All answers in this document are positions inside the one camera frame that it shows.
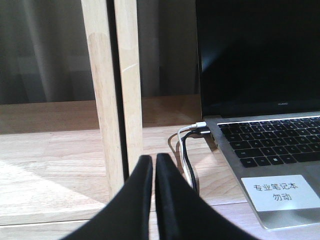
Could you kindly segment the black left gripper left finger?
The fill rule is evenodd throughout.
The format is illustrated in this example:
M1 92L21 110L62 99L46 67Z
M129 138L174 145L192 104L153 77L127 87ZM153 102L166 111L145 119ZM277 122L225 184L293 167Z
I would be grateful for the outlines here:
M116 196L90 221L64 239L148 240L152 182L152 158L142 155Z

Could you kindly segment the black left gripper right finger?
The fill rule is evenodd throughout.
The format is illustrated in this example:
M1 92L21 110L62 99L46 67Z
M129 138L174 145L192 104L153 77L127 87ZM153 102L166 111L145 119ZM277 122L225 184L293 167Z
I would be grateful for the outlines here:
M161 240L253 240L188 185L167 153L156 156L155 206Z

